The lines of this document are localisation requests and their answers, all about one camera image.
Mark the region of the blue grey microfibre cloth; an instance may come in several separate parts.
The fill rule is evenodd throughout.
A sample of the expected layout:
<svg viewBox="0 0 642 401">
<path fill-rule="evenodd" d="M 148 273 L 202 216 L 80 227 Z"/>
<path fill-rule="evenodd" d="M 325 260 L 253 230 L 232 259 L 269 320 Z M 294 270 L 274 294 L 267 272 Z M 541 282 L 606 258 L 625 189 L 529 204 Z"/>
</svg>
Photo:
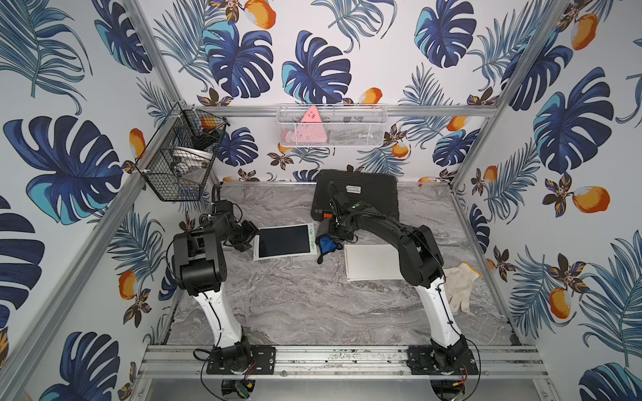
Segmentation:
<svg viewBox="0 0 642 401">
<path fill-rule="evenodd" d="M 317 264 L 322 264 L 324 256 L 332 252 L 341 251 L 344 249 L 344 246 L 340 242 L 336 242 L 329 235 L 322 235 L 315 239 L 315 244 L 319 249 L 319 257 L 317 259 Z"/>
</svg>

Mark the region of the white drawing tablet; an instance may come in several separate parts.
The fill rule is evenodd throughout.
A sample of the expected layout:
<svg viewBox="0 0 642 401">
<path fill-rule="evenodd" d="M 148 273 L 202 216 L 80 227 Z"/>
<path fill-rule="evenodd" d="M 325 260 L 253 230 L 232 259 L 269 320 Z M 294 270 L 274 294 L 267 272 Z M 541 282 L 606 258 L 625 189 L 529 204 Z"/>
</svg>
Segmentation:
<svg viewBox="0 0 642 401">
<path fill-rule="evenodd" d="M 253 244 L 253 260 L 316 256 L 312 223 L 260 228 Z"/>
<path fill-rule="evenodd" d="M 344 256 L 349 282 L 404 280 L 399 253 L 390 244 L 347 245 Z"/>
</svg>

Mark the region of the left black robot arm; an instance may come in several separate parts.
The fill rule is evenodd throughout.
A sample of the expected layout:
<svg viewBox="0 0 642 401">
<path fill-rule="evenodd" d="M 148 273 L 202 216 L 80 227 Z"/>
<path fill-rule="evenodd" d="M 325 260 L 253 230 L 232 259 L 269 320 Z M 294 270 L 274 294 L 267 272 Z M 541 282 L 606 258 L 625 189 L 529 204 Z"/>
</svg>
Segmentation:
<svg viewBox="0 0 642 401">
<path fill-rule="evenodd" d="M 216 189 L 210 211 L 199 217 L 197 227 L 173 238 L 177 286 L 201 307 L 214 337 L 206 359 L 210 374 L 245 374 L 252 366 L 251 347 L 226 294 L 224 251 L 250 250 L 257 234 L 258 228 L 242 218 L 241 208 Z"/>
</svg>

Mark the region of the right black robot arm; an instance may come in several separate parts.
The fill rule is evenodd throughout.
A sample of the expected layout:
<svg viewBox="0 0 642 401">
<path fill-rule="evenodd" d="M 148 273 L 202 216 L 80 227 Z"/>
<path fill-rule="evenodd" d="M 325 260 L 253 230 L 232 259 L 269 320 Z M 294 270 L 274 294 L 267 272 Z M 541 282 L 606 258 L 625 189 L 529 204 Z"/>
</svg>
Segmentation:
<svg viewBox="0 0 642 401">
<path fill-rule="evenodd" d="M 333 182 L 326 189 L 330 212 L 317 230 L 317 263 L 344 249 L 359 230 L 392 245 L 398 252 L 401 276 L 419 294 L 431 327 L 430 344 L 409 347 L 406 366 L 413 375 L 461 375 L 467 379 L 481 374 L 479 348 L 462 334 L 448 304 L 444 259 L 431 229 L 406 225 L 362 200 L 352 202 Z"/>
</svg>

